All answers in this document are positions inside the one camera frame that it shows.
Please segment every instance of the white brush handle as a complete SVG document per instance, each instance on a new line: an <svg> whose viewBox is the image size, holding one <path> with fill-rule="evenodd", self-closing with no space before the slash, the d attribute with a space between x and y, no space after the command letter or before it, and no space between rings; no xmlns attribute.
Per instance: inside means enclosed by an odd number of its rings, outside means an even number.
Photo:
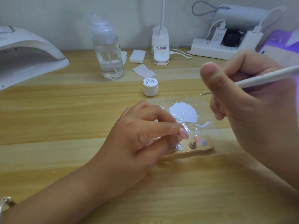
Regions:
<svg viewBox="0 0 299 224"><path fill-rule="evenodd" d="M278 71L273 71L264 75L259 75L250 79L238 81L236 82L236 85L244 89L252 86L258 86L264 83L278 81L281 79L291 78L296 75L299 75L299 65L286 67Z"/></svg>

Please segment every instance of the white jar lid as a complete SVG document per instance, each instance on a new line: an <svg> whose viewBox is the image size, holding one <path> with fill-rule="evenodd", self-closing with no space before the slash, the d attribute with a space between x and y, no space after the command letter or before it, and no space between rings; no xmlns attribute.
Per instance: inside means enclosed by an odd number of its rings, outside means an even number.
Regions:
<svg viewBox="0 0 299 224"><path fill-rule="evenodd" d="M143 93L145 96L152 97L158 93L158 80L147 78L143 80Z"/></svg>

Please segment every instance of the wooden desk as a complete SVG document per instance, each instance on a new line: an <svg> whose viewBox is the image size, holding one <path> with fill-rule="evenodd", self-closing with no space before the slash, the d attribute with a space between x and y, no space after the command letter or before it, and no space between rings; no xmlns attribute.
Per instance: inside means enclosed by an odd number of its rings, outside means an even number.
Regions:
<svg viewBox="0 0 299 224"><path fill-rule="evenodd" d="M0 197L23 200L86 163L124 109L146 99L138 64L104 82L94 51L64 54L67 68L0 92ZM156 97L179 100L207 91L207 61L174 55L157 66L147 50L144 64L157 74ZM299 223L298 194L240 149L227 120L216 127L216 154L158 163L82 223Z"/></svg>

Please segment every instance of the white gel paint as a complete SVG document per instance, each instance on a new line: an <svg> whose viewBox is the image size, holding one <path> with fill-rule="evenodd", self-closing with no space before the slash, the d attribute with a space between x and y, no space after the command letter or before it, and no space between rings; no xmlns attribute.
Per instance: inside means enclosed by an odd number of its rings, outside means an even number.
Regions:
<svg viewBox="0 0 299 224"><path fill-rule="evenodd" d="M169 108L170 114L183 122L196 122L197 113L195 109L185 102L175 103Z"/></svg>
<svg viewBox="0 0 299 224"><path fill-rule="evenodd" d="M195 124L197 127L201 127L201 128L205 128L207 125L211 124L209 121L207 121L205 124L203 124L202 126L199 124Z"/></svg>

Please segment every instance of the clear bottle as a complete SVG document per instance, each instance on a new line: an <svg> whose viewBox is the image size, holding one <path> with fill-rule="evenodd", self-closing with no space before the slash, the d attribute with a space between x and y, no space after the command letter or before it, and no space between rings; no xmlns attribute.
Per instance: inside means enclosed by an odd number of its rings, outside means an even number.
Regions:
<svg viewBox="0 0 299 224"><path fill-rule="evenodd" d="M105 79L116 80L124 76L121 46L108 20L92 17L92 44Z"/></svg>

